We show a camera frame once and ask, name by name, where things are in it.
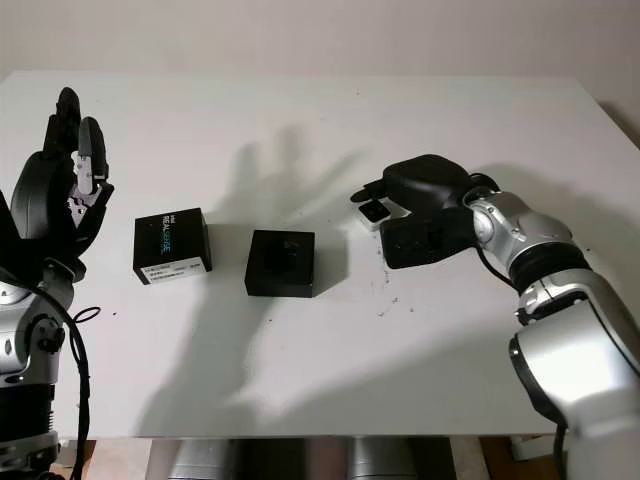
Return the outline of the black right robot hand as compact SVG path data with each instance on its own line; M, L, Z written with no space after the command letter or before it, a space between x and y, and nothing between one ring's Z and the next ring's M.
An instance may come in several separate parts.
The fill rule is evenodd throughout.
M459 164L439 155L425 154L393 163L381 177L351 195L354 204L384 199L411 214L432 215L459 205L478 180Z

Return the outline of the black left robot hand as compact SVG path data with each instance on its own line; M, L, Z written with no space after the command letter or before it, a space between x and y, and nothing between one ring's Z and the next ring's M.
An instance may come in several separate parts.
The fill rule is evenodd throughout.
M11 198L17 233L36 263L58 264L81 281L80 257L96 239L113 192L99 123L81 116L78 95L65 87L43 147L26 161Z

